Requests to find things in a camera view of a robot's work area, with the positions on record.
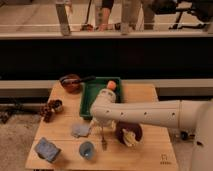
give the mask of orange cap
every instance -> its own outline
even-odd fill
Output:
[[[116,83],[115,81],[112,81],[110,80],[108,83],[107,83],[107,88],[114,91],[116,89]]]

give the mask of small cup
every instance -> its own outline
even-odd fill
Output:
[[[85,141],[79,147],[80,155],[87,160],[91,160],[93,158],[94,151],[94,145],[90,141]]]
[[[76,74],[69,74],[66,75],[62,78],[60,78],[60,83],[62,85],[62,87],[68,92],[68,93],[74,93],[77,92],[80,87],[81,84],[80,83],[76,83],[76,80],[79,80],[80,77]]]

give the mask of black wall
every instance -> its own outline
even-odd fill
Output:
[[[2,80],[213,77],[213,38],[0,40]]]

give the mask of green tray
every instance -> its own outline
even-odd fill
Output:
[[[80,116],[85,120],[91,120],[92,116],[90,114],[90,107],[94,102],[99,91],[103,88],[106,88],[106,85],[109,80],[116,82],[117,87],[115,89],[116,93],[116,102],[120,103],[122,99],[122,88],[121,88],[121,79],[119,77],[96,77],[95,80],[88,81],[83,84],[83,93],[81,98],[80,106]]]

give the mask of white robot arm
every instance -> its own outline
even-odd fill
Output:
[[[91,106],[91,115],[103,125],[116,120],[195,131],[191,171],[213,169],[213,102],[175,100],[122,104],[115,100],[113,91],[102,89]]]

